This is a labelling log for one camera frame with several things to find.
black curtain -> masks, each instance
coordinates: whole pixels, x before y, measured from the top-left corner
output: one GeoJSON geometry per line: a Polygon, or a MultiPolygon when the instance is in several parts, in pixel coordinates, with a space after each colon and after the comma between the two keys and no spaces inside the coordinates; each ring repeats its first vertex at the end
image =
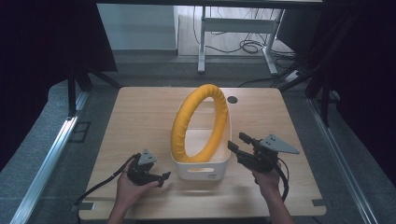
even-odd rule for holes
{"type": "Polygon", "coordinates": [[[344,120],[396,186],[395,15],[390,1],[368,2],[334,57],[332,88],[344,120]]]}
{"type": "Polygon", "coordinates": [[[0,33],[3,169],[40,115],[51,86],[66,80],[72,68],[117,67],[93,1],[1,1],[0,33]]]}

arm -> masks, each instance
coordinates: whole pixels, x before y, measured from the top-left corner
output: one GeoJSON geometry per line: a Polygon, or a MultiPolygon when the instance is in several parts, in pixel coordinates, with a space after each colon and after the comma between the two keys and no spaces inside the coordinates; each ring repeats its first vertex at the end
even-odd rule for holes
{"type": "Polygon", "coordinates": [[[288,208],[282,201],[279,192],[279,175],[273,170],[270,173],[259,173],[252,171],[260,186],[260,192],[265,199],[270,212],[273,224],[293,224],[294,221],[288,211],[288,208]]]}
{"type": "Polygon", "coordinates": [[[153,181],[144,186],[137,186],[128,178],[125,172],[122,172],[117,183],[116,201],[108,217],[107,224],[121,224],[128,209],[136,204],[145,192],[157,187],[159,184],[158,181],[153,181]]]}

wire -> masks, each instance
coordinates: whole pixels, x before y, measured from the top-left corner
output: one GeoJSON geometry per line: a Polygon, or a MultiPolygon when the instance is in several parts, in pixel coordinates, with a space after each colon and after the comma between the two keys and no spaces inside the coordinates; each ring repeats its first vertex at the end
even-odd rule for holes
{"type": "Polygon", "coordinates": [[[283,202],[285,202],[285,200],[286,200],[286,198],[288,197],[288,194],[289,194],[289,178],[285,177],[285,174],[283,173],[283,171],[280,169],[279,166],[275,165],[274,169],[277,171],[277,173],[279,174],[280,178],[282,179],[282,182],[283,182],[282,200],[283,200],[283,202]]]}
{"type": "MultiPolygon", "coordinates": [[[[192,15],[192,29],[193,29],[193,32],[194,32],[194,37],[195,37],[196,42],[198,44],[201,44],[200,41],[198,40],[198,37],[197,37],[197,34],[196,34],[196,30],[195,30],[195,8],[196,7],[193,8],[193,15],[192,15]]],[[[259,9],[258,8],[255,8],[255,13],[253,12],[253,8],[251,8],[247,12],[245,17],[248,15],[249,12],[251,13],[251,18],[252,19],[253,18],[257,19],[257,16],[258,16],[258,13],[259,13],[259,9]]],[[[216,33],[216,34],[212,33],[212,35],[223,35],[223,34],[226,34],[226,33],[227,32],[220,32],[220,33],[216,33]]],[[[205,45],[205,47],[209,48],[209,49],[213,49],[213,50],[219,51],[219,52],[222,52],[222,53],[233,53],[233,52],[237,52],[238,50],[242,49],[246,53],[256,54],[256,53],[260,52],[264,48],[264,46],[266,45],[267,36],[265,37],[265,40],[264,40],[264,38],[260,34],[255,34],[255,35],[259,35],[259,37],[263,40],[263,43],[261,43],[260,41],[251,40],[252,34],[249,33],[249,34],[247,34],[247,36],[245,37],[244,40],[239,42],[239,48],[238,49],[223,50],[223,49],[217,49],[217,48],[214,48],[214,47],[208,46],[208,45],[205,45]]]]}
{"type": "Polygon", "coordinates": [[[280,159],[280,158],[278,158],[280,161],[282,161],[282,163],[285,165],[285,168],[286,168],[286,171],[287,171],[287,179],[288,179],[288,181],[289,181],[289,167],[288,167],[288,165],[282,160],[282,159],[280,159]]]}
{"type": "Polygon", "coordinates": [[[294,62],[288,69],[283,71],[280,75],[277,76],[277,79],[271,85],[271,88],[275,88],[277,84],[284,80],[284,78],[289,75],[292,71],[296,70],[301,64],[299,62],[294,62]]]}
{"type": "Polygon", "coordinates": [[[250,81],[246,81],[242,84],[240,84],[238,86],[238,88],[241,88],[242,86],[248,84],[248,83],[252,83],[252,82],[260,82],[260,81],[267,81],[267,80],[272,80],[272,79],[276,79],[277,77],[267,77],[267,78],[260,78],[260,79],[255,79],[255,80],[250,80],[250,81]]]}
{"type": "Polygon", "coordinates": [[[288,58],[288,59],[299,59],[299,57],[297,56],[297,54],[293,51],[277,51],[277,50],[273,50],[271,49],[271,54],[276,56],[276,57],[281,57],[281,58],[288,58]]]}
{"type": "Polygon", "coordinates": [[[131,161],[133,158],[136,158],[136,155],[133,155],[132,157],[130,157],[121,167],[119,170],[117,170],[111,177],[109,177],[108,179],[102,181],[101,183],[93,186],[91,189],[89,189],[87,192],[85,192],[84,194],[82,194],[74,203],[73,206],[79,206],[79,204],[82,202],[82,200],[87,197],[88,195],[90,195],[92,192],[96,191],[97,189],[101,188],[102,186],[104,186],[105,184],[107,184],[108,182],[110,182],[111,180],[113,180],[115,177],[117,177],[117,175],[119,175],[123,169],[126,167],[126,165],[128,164],[129,161],[131,161]]]}

aluminum rail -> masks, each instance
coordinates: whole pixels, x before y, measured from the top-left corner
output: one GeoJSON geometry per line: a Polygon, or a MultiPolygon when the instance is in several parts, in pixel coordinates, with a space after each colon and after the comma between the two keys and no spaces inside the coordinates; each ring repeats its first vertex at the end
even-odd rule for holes
{"type": "Polygon", "coordinates": [[[325,141],[334,157],[335,163],[340,170],[341,175],[343,176],[344,180],[346,181],[346,186],[349,189],[350,194],[352,195],[355,204],[358,207],[359,212],[361,213],[361,217],[363,218],[364,223],[366,224],[377,224],[377,220],[375,218],[375,214],[373,209],[368,202],[366,196],[364,195],[363,190],[359,186],[358,181],[356,180],[355,176],[352,174],[344,155],[338,146],[337,142],[335,141],[332,131],[326,127],[325,123],[322,121],[318,107],[312,102],[311,99],[307,98],[308,106],[311,109],[312,114],[315,117],[315,120],[322,132],[323,136],[325,137],[325,141]]]}
{"type": "Polygon", "coordinates": [[[27,223],[27,221],[29,220],[29,217],[30,215],[32,215],[33,210],[35,209],[35,205],[37,204],[44,187],[47,185],[47,182],[50,179],[50,175],[55,168],[58,159],[61,157],[64,146],[66,145],[67,140],[76,125],[79,113],[81,112],[81,109],[84,106],[88,95],[89,94],[85,91],[79,95],[76,101],[76,115],[73,118],[67,119],[64,122],[64,125],[59,131],[54,143],[52,144],[52,147],[50,148],[46,159],[44,159],[43,163],[41,164],[40,169],[35,175],[35,179],[27,190],[25,196],[23,197],[21,204],[10,223],[22,224],[27,223]]]}

metal frame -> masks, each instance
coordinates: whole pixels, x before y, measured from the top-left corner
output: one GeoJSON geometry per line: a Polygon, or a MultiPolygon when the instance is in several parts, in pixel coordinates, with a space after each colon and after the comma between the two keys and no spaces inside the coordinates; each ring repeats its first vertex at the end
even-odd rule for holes
{"type": "Polygon", "coordinates": [[[37,204],[44,187],[46,187],[47,182],[50,179],[50,175],[55,168],[56,163],[62,155],[64,146],[66,145],[67,140],[76,125],[78,115],[81,112],[88,95],[89,94],[85,91],[79,95],[76,101],[76,115],[73,118],[68,118],[64,122],[64,125],[59,131],[58,136],[50,148],[46,159],[44,159],[43,163],[41,164],[40,169],[35,175],[35,179],[23,197],[23,200],[10,223],[21,224],[27,223],[29,220],[29,217],[32,215],[35,205],[37,204]]]}
{"type": "Polygon", "coordinates": [[[349,192],[355,201],[356,206],[358,207],[359,212],[361,213],[361,217],[364,220],[365,224],[377,224],[377,220],[375,218],[375,214],[373,209],[368,202],[366,196],[364,195],[361,186],[359,186],[358,181],[356,180],[355,176],[353,175],[352,171],[350,170],[346,159],[337,145],[334,137],[332,136],[332,131],[330,128],[326,126],[326,124],[322,121],[321,116],[319,114],[318,107],[313,103],[311,99],[306,99],[309,108],[311,109],[312,114],[317,122],[317,125],[320,128],[323,136],[325,137],[325,141],[329,147],[332,156],[334,157],[335,163],[338,166],[338,169],[341,173],[341,176],[344,178],[346,182],[346,186],[349,189],[349,192]]]}
{"type": "Polygon", "coordinates": [[[271,56],[271,49],[276,38],[284,9],[280,9],[276,18],[271,20],[247,20],[247,19],[224,19],[207,18],[205,7],[202,7],[201,17],[201,43],[198,52],[198,73],[205,72],[205,32],[232,32],[232,33],[255,33],[269,34],[269,41],[262,49],[265,61],[272,76],[277,75],[277,69],[271,56]]]}

